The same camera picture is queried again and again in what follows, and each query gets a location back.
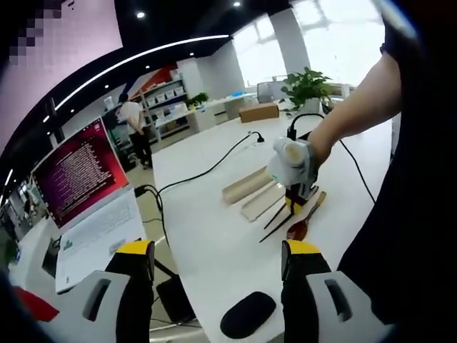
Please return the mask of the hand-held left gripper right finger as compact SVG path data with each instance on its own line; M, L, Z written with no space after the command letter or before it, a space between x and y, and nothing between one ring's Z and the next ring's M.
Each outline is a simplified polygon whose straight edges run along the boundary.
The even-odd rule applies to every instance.
M332 272L308 242L282 241L285 342L381 342L384 324L369 296L343 272Z

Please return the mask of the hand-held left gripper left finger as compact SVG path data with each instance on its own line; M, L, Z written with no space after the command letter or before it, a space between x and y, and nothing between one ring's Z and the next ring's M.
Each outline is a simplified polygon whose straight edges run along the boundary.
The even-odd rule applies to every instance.
M64 293L48 323L53 342L148 342L154 300L154 242L118 248L103 271Z

